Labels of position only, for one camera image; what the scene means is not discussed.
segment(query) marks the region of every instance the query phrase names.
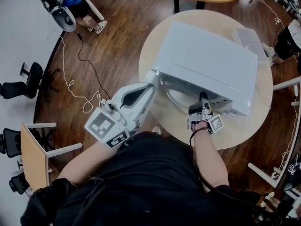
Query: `hand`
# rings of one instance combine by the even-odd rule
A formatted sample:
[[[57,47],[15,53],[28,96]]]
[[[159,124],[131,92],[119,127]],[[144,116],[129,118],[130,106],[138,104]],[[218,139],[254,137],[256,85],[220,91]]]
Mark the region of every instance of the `hand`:
[[[206,121],[200,121],[200,123],[196,126],[192,126],[192,131],[194,132],[195,130],[201,129],[202,127],[209,127],[208,122]]]

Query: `black shorts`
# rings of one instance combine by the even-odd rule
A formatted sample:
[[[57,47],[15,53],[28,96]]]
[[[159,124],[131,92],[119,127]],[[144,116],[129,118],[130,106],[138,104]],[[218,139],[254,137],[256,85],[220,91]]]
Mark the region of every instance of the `black shorts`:
[[[292,38],[288,27],[286,27],[279,35],[278,35],[278,42],[274,47],[275,52],[278,56],[286,60],[289,57],[293,56],[294,54],[300,53],[301,49],[295,43]]]
[[[72,5],[68,8],[72,12],[72,14],[75,18],[78,18],[78,17],[84,18],[85,16],[88,15],[88,13],[90,11],[90,7],[85,0],[81,1],[77,5]]]

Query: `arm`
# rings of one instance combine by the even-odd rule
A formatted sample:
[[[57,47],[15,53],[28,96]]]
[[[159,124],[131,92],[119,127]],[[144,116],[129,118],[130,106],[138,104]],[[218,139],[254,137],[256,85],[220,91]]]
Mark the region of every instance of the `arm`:
[[[69,162],[58,178],[65,178],[74,185],[84,183],[89,176],[93,176],[117,151],[117,148],[108,149],[100,142]]]
[[[194,129],[207,126],[207,122],[201,121]],[[229,185],[227,168],[213,144],[210,133],[207,130],[198,131],[194,135],[193,141],[201,175],[212,187]]]

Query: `black shirt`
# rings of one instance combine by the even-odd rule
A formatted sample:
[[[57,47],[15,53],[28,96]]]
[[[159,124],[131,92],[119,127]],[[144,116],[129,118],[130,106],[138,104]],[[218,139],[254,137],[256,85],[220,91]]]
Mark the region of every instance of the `black shirt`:
[[[55,226],[147,226],[251,222],[251,215],[241,207],[206,194],[198,175],[189,147],[155,133],[142,133],[128,146],[123,145],[80,188],[59,179],[49,188],[38,190],[30,198],[21,223],[32,225],[38,220],[40,225],[45,221]],[[228,186],[218,189],[233,195]],[[32,207],[42,205],[41,198],[48,204],[48,212],[39,209],[44,218],[32,215]]]

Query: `wooden floor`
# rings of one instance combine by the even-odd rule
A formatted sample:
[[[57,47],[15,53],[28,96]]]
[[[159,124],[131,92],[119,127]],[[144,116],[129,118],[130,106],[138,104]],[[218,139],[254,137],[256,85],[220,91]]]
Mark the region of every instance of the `wooden floor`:
[[[287,26],[292,21],[283,7],[273,0],[265,0]],[[92,0],[108,21],[107,27],[100,35],[77,28],[83,36],[84,44],[80,54],[82,59],[89,59],[97,70],[103,87],[112,96],[122,86],[138,82],[138,61],[144,41],[152,29],[162,20],[172,15],[172,0]],[[275,24],[275,15],[260,0],[235,0],[225,4],[207,3],[205,9],[226,14],[247,28],[255,29],[262,42],[272,45],[281,29]],[[76,34],[68,33],[64,37],[65,70],[67,81],[75,80],[71,86],[77,96],[91,96],[99,85],[94,71],[88,62],[77,58],[81,41]],[[54,57],[50,70],[62,69],[62,45]],[[295,61],[272,67],[274,84],[298,77]],[[84,114],[84,99],[74,98],[68,91],[63,73],[54,80],[54,87],[60,92],[50,93],[52,102],[40,102],[38,122],[57,122],[55,144],[58,147],[78,142],[87,149],[95,139],[84,129],[90,114]],[[291,139],[295,112],[290,106],[294,100],[293,89],[276,91],[273,95],[271,110],[262,127],[246,142],[234,148],[219,151],[224,159],[229,174],[233,176],[235,188],[239,188],[246,180],[250,189],[259,193],[272,191],[272,188],[252,172],[248,162],[252,162],[269,174],[274,166],[279,166],[281,155]],[[156,121],[148,116],[143,125],[150,130]]]

